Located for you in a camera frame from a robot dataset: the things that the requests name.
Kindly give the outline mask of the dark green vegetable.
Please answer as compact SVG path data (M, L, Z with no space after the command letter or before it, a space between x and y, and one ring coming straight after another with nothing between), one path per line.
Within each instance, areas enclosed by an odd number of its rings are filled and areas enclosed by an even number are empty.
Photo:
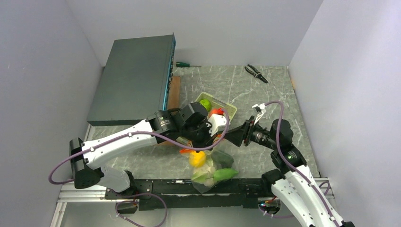
M232 168L234 164L234 158L224 151L213 151L211 158L219 168Z

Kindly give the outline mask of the green lettuce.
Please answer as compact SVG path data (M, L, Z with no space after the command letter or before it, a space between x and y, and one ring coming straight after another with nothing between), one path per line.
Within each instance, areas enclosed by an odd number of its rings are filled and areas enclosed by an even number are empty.
M238 171L232 168L223 168L216 170L213 174L213 179L217 182L231 179L238 175Z

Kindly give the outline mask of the clear zip bag orange zipper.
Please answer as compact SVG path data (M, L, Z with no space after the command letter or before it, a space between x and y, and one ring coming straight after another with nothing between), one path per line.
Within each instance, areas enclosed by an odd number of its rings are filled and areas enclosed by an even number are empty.
M218 148L206 151L183 148L180 154L188 158L191 183L201 194L239 174L232 155Z

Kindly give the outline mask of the white cauliflower with leaves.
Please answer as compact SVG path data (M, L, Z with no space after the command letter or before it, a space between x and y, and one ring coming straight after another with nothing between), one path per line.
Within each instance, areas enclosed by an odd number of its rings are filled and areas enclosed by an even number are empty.
M206 187L212 187L217 184L213 179L213 174L217 170L217 165L207 161L202 167L194 168L191 180Z

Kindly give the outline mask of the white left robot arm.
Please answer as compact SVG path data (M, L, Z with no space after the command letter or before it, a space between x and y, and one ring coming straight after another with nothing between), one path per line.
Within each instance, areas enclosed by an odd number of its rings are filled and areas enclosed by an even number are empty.
M227 127L224 115L209 115L198 102L183 109L157 111L134 126L110 136L84 142L80 138L70 141L72 180L77 189L101 185L131 198L136 192L133 174L118 171L105 164L128 151L148 147L177 138L185 138L196 151L209 150L216 134Z

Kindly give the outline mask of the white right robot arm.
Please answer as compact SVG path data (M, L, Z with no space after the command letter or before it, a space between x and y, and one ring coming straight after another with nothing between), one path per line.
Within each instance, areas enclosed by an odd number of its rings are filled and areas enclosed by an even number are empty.
M261 192L276 196L303 227L352 227L329 203L314 179L301 152L293 144L293 131L287 120L276 119L263 128L254 116L242 126L229 130L224 138L240 147L251 142L272 149L275 169L261 176Z

